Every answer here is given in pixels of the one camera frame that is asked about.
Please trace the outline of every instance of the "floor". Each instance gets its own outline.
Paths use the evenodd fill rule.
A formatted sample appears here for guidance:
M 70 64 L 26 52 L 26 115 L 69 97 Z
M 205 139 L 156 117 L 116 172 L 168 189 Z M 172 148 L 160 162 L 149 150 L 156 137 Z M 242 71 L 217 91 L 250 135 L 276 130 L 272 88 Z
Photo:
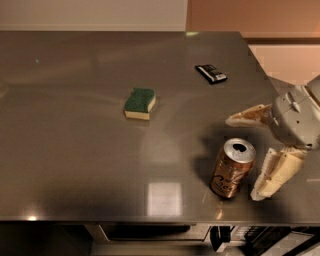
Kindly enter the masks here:
M 270 77 L 304 85 L 320 75 L 320 45 L 250 45 Z

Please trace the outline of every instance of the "soda can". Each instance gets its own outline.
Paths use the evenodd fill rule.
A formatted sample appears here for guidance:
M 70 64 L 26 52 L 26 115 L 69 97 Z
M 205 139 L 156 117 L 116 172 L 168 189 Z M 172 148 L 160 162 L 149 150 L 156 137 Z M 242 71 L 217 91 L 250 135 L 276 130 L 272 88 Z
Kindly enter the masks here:
M 256 151 L 246 140 L 228 140 L 219 150 L 210 188 L 219 196 L 234 197 L 242 179 L 255 165 Z

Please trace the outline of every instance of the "metal surface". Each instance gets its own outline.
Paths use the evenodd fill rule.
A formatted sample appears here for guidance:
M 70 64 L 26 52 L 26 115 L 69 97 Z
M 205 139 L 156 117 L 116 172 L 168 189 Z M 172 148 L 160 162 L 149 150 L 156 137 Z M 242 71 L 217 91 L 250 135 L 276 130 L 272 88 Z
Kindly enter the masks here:
M 310 153 L 272 199 L 250 200 L 254 169 L 232 200 L 208 183 L 219 147 L 259 129 L 225 119 L 275 91 L 236 32 L 1 32 L 0 220 L 319 224 L 320 158 Z M 212 63 L 216 86 L 194 69 Z M 150 121 L 127 120 L 133 87 L 151 88 Z
M 228 140 L 220 149 L 215 163 L 211 189 L 225 198 L 232 198 L 240 191 L 240 184 L 255 164 L 256 151 L 246 140 Z

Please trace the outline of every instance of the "can lid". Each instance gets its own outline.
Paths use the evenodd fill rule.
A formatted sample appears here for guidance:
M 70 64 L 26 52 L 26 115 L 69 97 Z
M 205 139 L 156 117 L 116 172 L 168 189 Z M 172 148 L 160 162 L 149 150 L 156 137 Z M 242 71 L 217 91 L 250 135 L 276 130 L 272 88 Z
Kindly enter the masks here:
M 240 138 L 228 140 L 223 149 L 230 159 L 238 163 L 249 163 L 256 157 L 256 150 L 251 143 Z

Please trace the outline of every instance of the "green scouring pad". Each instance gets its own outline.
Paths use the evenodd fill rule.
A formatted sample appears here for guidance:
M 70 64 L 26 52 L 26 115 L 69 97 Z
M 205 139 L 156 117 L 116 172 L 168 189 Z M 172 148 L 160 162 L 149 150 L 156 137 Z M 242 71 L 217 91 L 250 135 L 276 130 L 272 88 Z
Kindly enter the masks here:
M 150 120 L 150 110 L 156 103 L 152 89 L 133 88 L 131 96 L 124 105 L 127 118 Z

